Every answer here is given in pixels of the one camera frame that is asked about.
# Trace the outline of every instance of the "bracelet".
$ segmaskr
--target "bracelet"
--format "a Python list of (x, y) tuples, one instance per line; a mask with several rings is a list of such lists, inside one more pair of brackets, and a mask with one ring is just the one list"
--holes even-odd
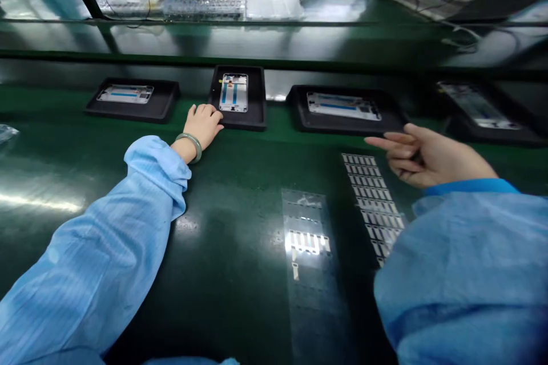
[(180, 140), (181, 138), (188, 138), (189, 140), (192, 141), (192, 143), (194, 144), (194, 147), (196, 147), (196, 157), (189, 164), (195, 164), (198, 161), (200, 161), (200, 159), (202, 157), (202, 145), (200, 144), (198, 139), (195, 136), (193, 136), (192, 134), (181, 133), (177, 136), (175, 141)]

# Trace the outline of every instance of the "worker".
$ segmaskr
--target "worker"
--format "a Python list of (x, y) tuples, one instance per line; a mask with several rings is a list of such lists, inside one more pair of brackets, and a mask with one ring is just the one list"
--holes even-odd
[(399, 364), (548, 363), (548, 200), (465, 144), (404, 130), (365, 139), (425, 193), (374, 282)]
[[(2, 365), (103, 363), (156, 277), (171, 221), (185, 211), (187, 164), (212, 143), (222, 117), (192, 106), (171, 146), (147, 136), (129, 147), (127, 177), (61, 225), (0, 302)], [(548, 324), (547, 201), (519, 194), (466, 145), (404, 130), (366, 139), (427, 195), (375, 281), (400, 364), (532, 363)], [(213, 362), (169, 359), (190, 363)]]

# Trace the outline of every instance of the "blue uniform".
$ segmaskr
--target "blue uniform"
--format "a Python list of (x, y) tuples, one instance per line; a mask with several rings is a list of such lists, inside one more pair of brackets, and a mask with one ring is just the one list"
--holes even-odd
[[(2, 365), (102, 364), (143, 302), (171, 221), (185, 211), (191, 172), (153, 136), (134, 142), (124, 159), (127, 177), (59, 227), (0, 302)], [(416, 205), (420, 216), (377, 275), (375, 297), (401, 364), (528, 364), (543, 348), (548, 201), (502, 180), (468, 184), (498, 192), (434, 187), (442, 196)]]

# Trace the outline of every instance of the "light blue cuff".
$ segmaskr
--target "light blue cuff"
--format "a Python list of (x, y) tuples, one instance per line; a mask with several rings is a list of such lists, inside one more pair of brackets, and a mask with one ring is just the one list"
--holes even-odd
[(519, 194), (508, 181), (503, 179), (477, 179), (466, 181), (448, 182), (426, 188), (426, 196), (442, 196), (450, 192), (498, 192)]

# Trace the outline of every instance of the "transparent plastic container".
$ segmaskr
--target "transparent plastic container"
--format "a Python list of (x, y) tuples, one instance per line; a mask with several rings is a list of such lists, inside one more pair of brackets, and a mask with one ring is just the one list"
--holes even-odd
[(245, 0), (165, 0), (169, 21), (239, 20), (245, 16)]
[(303, 15), (299, 0), (247, 0), (245, 17), (250, 21), (288, 21)]

